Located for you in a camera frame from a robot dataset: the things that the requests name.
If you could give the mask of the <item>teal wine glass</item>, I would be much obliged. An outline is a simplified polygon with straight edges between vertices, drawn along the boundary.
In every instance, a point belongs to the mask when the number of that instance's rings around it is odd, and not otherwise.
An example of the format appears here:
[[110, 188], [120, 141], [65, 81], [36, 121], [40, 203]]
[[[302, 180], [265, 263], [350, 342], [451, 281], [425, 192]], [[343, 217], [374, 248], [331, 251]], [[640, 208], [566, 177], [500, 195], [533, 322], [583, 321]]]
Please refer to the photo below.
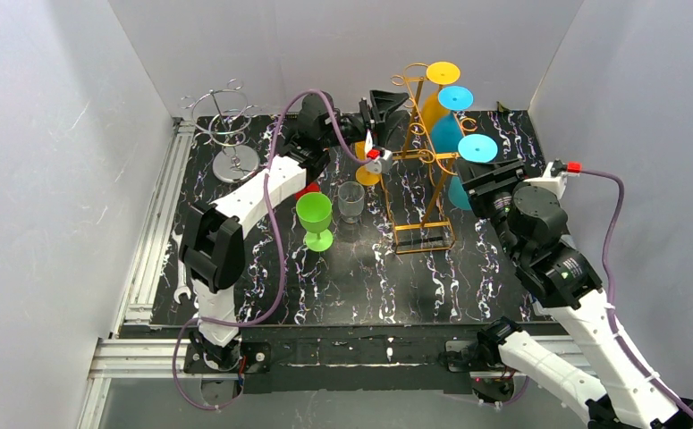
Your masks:
[[[469, 134], [458, 143], [461, 158], [472, 163], [488, 163], [498, 155], [498, 145], [484, 134]], [[450, 180], [448, 198], [451, 203], [463, 211], [471, 211], [466, 192], [461, 185], [461, 179], [454, 176]]]

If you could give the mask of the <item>blue wine glass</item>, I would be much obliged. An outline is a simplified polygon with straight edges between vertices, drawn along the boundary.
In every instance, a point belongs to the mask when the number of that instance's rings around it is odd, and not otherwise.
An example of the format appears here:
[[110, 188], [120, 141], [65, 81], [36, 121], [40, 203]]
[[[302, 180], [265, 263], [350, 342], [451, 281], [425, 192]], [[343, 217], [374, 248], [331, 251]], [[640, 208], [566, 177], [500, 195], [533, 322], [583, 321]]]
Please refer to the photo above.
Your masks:
[[450, 112], [436, 124], [430, 138], [437, 154], [456, 152], [459, 141], [464, 137], [456, 113], [471, 107], [474, 96], [469, 89], [452, 85], [442, 89], [438, 98]]

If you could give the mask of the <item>orange wine glass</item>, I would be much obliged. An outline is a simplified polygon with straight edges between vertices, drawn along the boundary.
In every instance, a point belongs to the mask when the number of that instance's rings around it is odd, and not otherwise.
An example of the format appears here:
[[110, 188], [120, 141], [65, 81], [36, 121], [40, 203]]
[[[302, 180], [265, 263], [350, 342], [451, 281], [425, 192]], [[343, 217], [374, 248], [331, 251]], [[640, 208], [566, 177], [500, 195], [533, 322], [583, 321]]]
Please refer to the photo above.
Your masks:
[[440, 61], [431, 63], [426, 68], [426, 79], [437, 86], [436, 91], [427, 97], [420, 112], [428, 133], [430, 133], [436, 124], [450, 112], [450, 110], [443, 107], [439, 101], [438, 96], [441, 90], [455, 83], [460, 76], [461, 70], [455, 63]]
[[[360, 161], [367, 159], [365, 152], [365, 142], [359, 141], [354, 144], [354, 152]], [[370, 172], [365, 165], [358, 168], [355, 173], [355, 178], [358, 183], [365, 187], [372, 187], [380, 182], [380, 175]]]

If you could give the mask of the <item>gold wire glass rack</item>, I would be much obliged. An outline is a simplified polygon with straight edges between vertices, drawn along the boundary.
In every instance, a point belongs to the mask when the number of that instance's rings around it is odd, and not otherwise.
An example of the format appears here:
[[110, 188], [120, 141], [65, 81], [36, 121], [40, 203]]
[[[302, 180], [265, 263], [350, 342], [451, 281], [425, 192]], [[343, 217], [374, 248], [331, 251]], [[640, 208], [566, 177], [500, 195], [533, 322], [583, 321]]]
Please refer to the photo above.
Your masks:
[[460, 155], [437, 154], [430, 133], [421, 117], [421, 108], [436, 84], [426, 79], [429, 64], [412, 63], [393, 75], [393, 85], [410, 98], [402, 106], [399, 129], [403, 143], [389, 140], [393, 155], [390, 175], [380, 181], [386, 217], [393, 233], [393, 252], [397, 255], [445, 251], [456, 242], [452, 220], [444, 211], [443, 193]]

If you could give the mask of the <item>green plastic wine glass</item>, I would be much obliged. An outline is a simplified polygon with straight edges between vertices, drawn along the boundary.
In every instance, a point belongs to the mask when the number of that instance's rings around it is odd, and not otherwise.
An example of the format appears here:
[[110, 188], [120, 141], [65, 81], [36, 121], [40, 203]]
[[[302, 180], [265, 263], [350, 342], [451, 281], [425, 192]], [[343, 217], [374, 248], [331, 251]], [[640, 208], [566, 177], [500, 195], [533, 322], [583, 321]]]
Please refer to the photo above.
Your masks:
[[309, 250], [324, 252], [333, 242], [330, 231], [333, 207], [329, 197], [321, 192], [309, 192], [296, 203], [296, 214], [305, 230], [304, 243]]

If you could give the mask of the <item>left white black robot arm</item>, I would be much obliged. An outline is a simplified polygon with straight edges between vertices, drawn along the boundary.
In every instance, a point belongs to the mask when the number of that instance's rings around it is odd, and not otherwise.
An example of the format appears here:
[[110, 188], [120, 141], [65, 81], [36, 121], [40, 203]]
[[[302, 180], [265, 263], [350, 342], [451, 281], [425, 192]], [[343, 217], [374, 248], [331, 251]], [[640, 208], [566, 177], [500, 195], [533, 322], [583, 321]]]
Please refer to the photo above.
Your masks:
[[365, 142], [364, 163], [375, 172], [387, 172], [393, 155], [386, 145], [401, 119], [398, 111], [409, 99], [405, 92], [372, 90], [360, 100], [356, 114], [343, 116], [327, 93], [306, 90], [293, 99], [301, 108], [292, 130], [283, 131], [289, 111], [279, 114], [266, 167], [232, 193], [190, 207], [178, 255], [197, 296], [198, 315], [192, 322], [201, 340], [226, 348], [244, 327], [236, 319], [233, 287], [246, 270], [245, 239], [263, 217], [268, 217], [278, 247], [280, 274], [273, 305], [279, 306], [286, 266], [275, 208], [318, 179], [336, 146], [357, 161], [350, 146]]

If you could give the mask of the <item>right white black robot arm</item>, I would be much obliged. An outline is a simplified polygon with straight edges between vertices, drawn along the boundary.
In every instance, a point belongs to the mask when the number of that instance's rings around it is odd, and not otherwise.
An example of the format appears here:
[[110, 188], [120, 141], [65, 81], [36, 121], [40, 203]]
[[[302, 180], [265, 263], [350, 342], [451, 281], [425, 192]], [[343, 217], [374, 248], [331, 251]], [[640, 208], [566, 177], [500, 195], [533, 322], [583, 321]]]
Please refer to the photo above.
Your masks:
[[457, 172], [474, 214], [490, 222], [520, 284], [570, 335], [589, 363], [582, 370], [501, 317], [466, 348], [448, 351], [450, 369], [508, 369], [546, 389], [589, 428], [693, 428], [693, 400], [673, 392], [621, 325], [612, 276], [600, 277], [567, 241], [561, 198], [577, 163], [553, 161], [530, 178], [519, 160], [462, 161]]

